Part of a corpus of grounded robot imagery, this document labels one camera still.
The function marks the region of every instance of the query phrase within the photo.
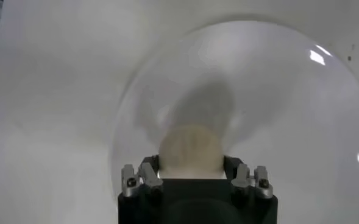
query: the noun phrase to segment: dark spot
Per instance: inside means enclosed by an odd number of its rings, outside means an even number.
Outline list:
[[[126,186],[127,187],[134,187],[136,186],[137,184],[137,180],[133,177],[129,178],[127,181],[126,181]]]
[[[266,179],[260,179],[259,180],[259,186],[261,188],[268,188],[269,187],[269,181]]]

